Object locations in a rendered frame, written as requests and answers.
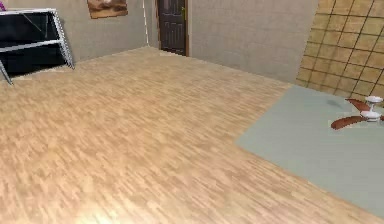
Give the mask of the dark brown room door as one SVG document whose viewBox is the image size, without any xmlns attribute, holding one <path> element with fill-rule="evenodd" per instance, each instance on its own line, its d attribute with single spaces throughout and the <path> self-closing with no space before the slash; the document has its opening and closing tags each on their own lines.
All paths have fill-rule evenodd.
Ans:
<svg viewBox="0 0 384 224">
<path fill-rule="evenodd" d="M 189 55 L 188 0 L 155 0 L 159 48 Z"/>
</svg>

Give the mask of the white fan with brown blades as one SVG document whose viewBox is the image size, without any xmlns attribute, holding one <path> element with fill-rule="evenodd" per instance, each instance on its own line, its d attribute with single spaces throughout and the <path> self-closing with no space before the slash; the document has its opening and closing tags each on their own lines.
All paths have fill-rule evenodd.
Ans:
<svg viewBox="0 0 384 224">
<path fill-rule="evenodd" d="M 359 114 L 357 116 L 344 117 L 333 121 L 330 125 L 333 130 L 339 130 L 359 122 L 384 121 L 384 115 L 374 110 L 376 104 L 384 102 L 383 98 L 378 96 L 367 96 L 365 101 L 353 98 L 347 98 L 347 101 L 359 111 Z"/>
</svg>

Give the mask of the brown framed wall picture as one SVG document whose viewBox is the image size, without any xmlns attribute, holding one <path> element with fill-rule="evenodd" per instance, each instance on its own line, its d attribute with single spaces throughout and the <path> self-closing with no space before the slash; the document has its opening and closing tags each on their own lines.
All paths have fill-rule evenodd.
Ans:
<svg viewBox="0 0 384 224">
<path fill-rule="evenodd" d="M 126 0 L 87 0 L 92 19 L 126 16 L 128 14 Z"/>
</svg>

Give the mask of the black shelf with grey frame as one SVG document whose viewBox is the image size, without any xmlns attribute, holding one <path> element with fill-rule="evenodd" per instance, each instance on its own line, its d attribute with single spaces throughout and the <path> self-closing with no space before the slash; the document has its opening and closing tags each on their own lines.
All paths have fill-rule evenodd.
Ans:
<svg viewBox="0 0 384 224">
<path fill-rule="evenodd" d="M 15 76 L 64 64 L 75 68 L 56 9 L 0 11 L 0 74 L 10 85 Z"/>
</svg>

